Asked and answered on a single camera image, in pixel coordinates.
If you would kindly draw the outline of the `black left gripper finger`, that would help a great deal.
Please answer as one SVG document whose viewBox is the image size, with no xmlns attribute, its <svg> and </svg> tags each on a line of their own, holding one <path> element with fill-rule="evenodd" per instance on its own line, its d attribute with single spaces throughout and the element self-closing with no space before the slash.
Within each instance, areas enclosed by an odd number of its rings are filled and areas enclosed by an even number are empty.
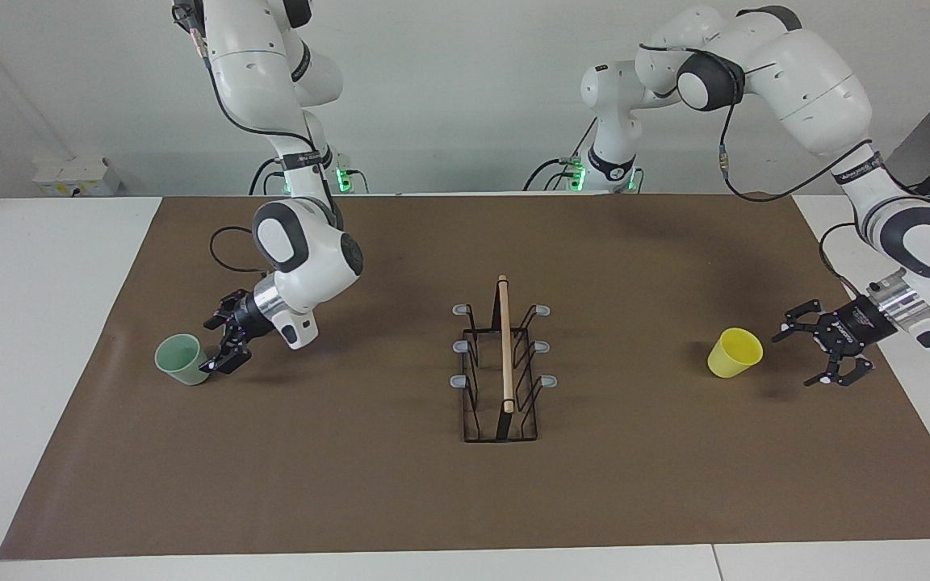
<svg viewBox="0 0 930 581">
<path fill-rule="evenodd" d="M 865 356 L 865 349 L 838 350 L 819 347 L 826 354 L 822 371 L 804 380 L 805 387 L 838 385 L 849 387 L 874 369 L 874 363 Z"/>
<path fill-rule="evenodd" d="M 772 336 L 775 345 L 797 332 L 811 334 L 823 345 L 837 342 L 836 311 L 824 309 L 819 300 L 809 300 L 785 312 L 780 332 Z"/>
</svg>

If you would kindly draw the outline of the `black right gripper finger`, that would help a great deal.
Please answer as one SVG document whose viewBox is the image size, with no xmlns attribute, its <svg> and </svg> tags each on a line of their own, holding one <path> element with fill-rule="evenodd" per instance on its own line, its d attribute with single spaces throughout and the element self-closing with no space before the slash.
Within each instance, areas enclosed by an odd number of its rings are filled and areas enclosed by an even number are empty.
<svg viewBox="0 0 930 581">
<path fill-rule="evenodd" d="M 217 330 L 223 324 L 227 324 L 235 317 L 237 309 L 244 304 L 248 294 L 247 290 L 235 290 L 225 295 L 219 301 L 219 306 L 214 313 L 203 322 L 203 327 L 207 328 L 207 330 Z"/>
<path fill-rule="evenodd" d="M 248 347 L 247 332 L 242 327 L 227 327 L 219 350 L 213 357 L 199 365 L 199 371 L 204 373 L 232 374 L 237 368 L 251 359 L 252 353 Z"/>
</svg>

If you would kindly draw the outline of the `pale green plastic cup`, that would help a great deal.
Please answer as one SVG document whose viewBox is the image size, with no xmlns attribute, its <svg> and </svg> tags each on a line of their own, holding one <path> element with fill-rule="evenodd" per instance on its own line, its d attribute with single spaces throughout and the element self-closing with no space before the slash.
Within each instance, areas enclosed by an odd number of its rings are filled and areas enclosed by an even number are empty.
<svg viewBox="0 0 930 581">
<path fill-rule="evenodd" d="M 176 334 L 159 343 L 153 357 L 159 371 L 186 386 L 202 385 L 209 373 L 200 369 L 207 354 L 199 339 L 187 333 Z"/>
</svg>

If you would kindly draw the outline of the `yellow plastic cup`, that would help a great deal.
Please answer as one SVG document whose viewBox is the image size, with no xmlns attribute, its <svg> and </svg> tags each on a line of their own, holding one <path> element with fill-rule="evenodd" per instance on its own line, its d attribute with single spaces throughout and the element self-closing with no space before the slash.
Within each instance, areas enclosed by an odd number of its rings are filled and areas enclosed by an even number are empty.
<svg viewBox="0 0 930 581">
<path fill-rule="evenodd" d="M 745 328 L 727 328 L 720 334 L 707 357 L 707 367 L 716 378 L 734 378 L 760 364 L 764 347 Z"/>
</svg>

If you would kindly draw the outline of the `brown table mat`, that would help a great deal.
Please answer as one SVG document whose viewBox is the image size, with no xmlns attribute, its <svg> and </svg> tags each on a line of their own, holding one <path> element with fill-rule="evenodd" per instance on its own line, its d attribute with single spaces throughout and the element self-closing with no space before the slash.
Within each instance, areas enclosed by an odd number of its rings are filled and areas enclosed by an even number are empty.
<svg viewBox="0 0 930 581">
<path fill-rule="evenodd" d="M 0 559 L 930 538 L 930 435 L 883 357 L 815 385 L 797 335 L 720 380 L 725 328 L 846 295 L 794 202 L 720 195 L 343 199 L 364 275 L 320 335 L 186 387 L 153 364 L 249 279 L 207 237 L 251 199 L 167 199 Z M 557 387 L 540 437 L 465 444 L 453 343 L 509 277 Z"/>
</svg>

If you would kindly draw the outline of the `white power strip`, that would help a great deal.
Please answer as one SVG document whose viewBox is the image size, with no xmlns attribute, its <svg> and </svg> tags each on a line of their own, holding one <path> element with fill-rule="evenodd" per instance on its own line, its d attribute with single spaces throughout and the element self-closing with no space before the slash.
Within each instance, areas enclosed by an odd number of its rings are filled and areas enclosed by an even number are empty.
<svg viewBox="0 0 930 581">
<path fill-rule="evenodd" d="M 70 161 L 36 161 L 31 182 L 41 194 L 67 196 L 115 196 L 122 188 L 119 175 L 101 156 Z"/>
</svg>

